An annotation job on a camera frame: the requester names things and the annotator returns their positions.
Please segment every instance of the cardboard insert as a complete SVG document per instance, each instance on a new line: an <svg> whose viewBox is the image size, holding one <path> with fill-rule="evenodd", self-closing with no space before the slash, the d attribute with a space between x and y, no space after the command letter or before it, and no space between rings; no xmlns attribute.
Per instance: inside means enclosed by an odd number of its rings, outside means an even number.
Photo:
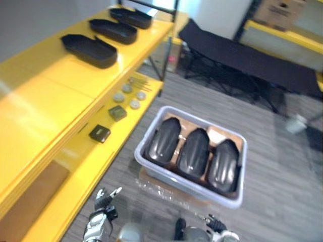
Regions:
<svg viewBox="0 0 323 242"><path fill-rule="evenodd" d="M164 168L165 169L168 169L176 174L179 174L178 173L178 170L177 170L177 159L178 159L178 156L179 156L179 153L186 141L186 138L188 137L188 135L194 131L195 129L197 128L204 128L204 127L201 127L199 125L196 125L195 123L192 123L182 117L179 117L177 115L174 115L172 113L166 113L166 115L164 116L163 120L167 120L171 117L175 117L177 118L179 121L180 121L180 124L181 124L181 133L179 135L179 142L177 144L177 147L174 151L174 155L173 157L171 158L171 161L170 161L170 164L168 164L167 166L165 166ZM223 140L225 139L231 139L235 145L237 146L237 149L239 150L239 154L241 154L241 151L242 151L242 147L243 147L243 140L239 137L239 136L236 136L232 133L229 133L223 129L220 129L218 127L214 127L214 126L210 126L206 129L206 132L210 138L210 143L209 143L209 158L208 158L208 161L207 161L207 164L206 164L206 169L204 171L204 174L203 176L199 179L198 183L206 188L210 188L210 185L208 184L207 180L206 180L206 175L208 173L208 169L209 169L209 166L212 162L212 159L213 159L213 153L216 149L216 146L217 144L219 144L220 142L222 142ZM230 194L223 194L223 193L220 193L226 197L235 197L237 196L237 193L236 192L232 192Z"/></svg>
<svg viewBox="0 0 323 242"><path fill-rule="evenodd" d="M253 20L286 31L293 27L305 5L305 0L263 0Z"/></svg>

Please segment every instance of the white plastic bin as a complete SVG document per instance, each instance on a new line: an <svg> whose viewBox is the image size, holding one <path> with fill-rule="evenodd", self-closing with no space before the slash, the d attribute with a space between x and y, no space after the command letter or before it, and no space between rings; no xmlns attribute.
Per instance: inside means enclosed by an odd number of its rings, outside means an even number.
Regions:
<svg viewBox="0 0 323 242"><path fill-rule="evenodd" d="M207 129L209 126L215 126L221 128L233 135L240 137L243 140L242 151L239 155L239 165L241 165L240 174L238 177L238 185L237 185L237 196L235 198L227 198L221 194L218 194L214 191L211 191L193 181L190 181L178 174L175 174L161 166L158 166L143 157L144 150L146 149L149 141L152 139L155 130L161 125L164 120L166 113L172 113L174 115L180 116L192 123L201 126L203 129ZM246 168L246 155L247 155L247 141L246 139L231 130L225 129L219 125L212 124L208 121L200 119L196 116L193 116L189 113L181 111L177 108L171 106L164 106L162 107L157 116L152 121L151 125L147 129L143 139L137 146L135 150L135 159L144 167L146 167L147 173L155 177L173 187L181 189L187 193L192 194L193 196L202 199L202 200L209 200L213 202L220 203L226 207L235 209L241 206L243 200L243 184L244 184L244 175L245 175L245 168Z"/></svg>

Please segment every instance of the white wall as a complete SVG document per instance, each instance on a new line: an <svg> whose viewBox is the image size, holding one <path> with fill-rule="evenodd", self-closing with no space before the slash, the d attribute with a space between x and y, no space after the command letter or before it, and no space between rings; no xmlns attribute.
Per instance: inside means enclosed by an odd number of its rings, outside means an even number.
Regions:
<svg viewBox="0 0 323 242"><path fill-rule="evenodd" d="M204 30L232 39L252 0L180 0L179 10ZM171 8L173 0L154 0Z"/></svg>
<svg viewBox="0 0 323 242"><path fill-rule="evenodd" d="M110 0L0 0L0 62L110 5Z"/></svg>

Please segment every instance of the small black box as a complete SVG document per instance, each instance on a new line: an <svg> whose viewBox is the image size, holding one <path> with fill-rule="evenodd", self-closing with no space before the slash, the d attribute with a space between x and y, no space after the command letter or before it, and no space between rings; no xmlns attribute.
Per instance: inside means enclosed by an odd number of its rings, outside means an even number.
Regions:
<svg viewBox="0 0 323 242"><path fill-rule="evenodd" d="M110 108L109 114L115 121L119 121L127 116L127 112L120 105Z"/></svg>
<svg viewBox="0 0 323 242"><path fill-rule="evenodd" d="M111 131L108 128L103 127L101 125L97 125L91 131L89 136L96 141L104 143L110 134L111 134Z"/></svg>

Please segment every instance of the black plastic tray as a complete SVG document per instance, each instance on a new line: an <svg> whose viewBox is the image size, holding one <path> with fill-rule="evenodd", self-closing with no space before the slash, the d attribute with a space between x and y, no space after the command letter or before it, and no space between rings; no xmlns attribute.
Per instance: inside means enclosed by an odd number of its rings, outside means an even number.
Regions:
<svg viewBox="0 0 323 242"><path fill-rule="evenodd" d="M180 151L177 169L181 175L198 182L205 172L209 156L209 137L204 129L192 131Z"/></svg>
<svg viewBox="0 0 323 242"><path fill-rule="evenodd" d="M177 147L180 132L181 124L177 118L163 121L145 150L145 158L160 166L168 165Z"/></svg>
<svg viewBox="0 0 323 242"><path fill-rule="evenodd" d="M141 29L148 29L151 26L152 17L139 10L130 11L128 9L110 9L112 18L120 22L131 24Z"/></svg>
<svg viewBox="0 0 323 242"><path fill-rule="evenodd" d="M239 176L238 159L239 151L232 140L226 139L217 145L207 173L207 181L212 190L224 194L236 190Z"/></svg>
<svg viewBox="0 0 323 242"><path fill-rule="evenodd" d="M137 29L125 23L115 23L106 19L89 21L93 31L123 44L131 44L137 39Z"/></svg>
<svg viewBox="0 0 323 242"><path fill-rule="evenodd" d="M81 34L68 34L61 40L66 50L98 68L108 68L117 60L117 49L96 36L90 39Z"/></svg>

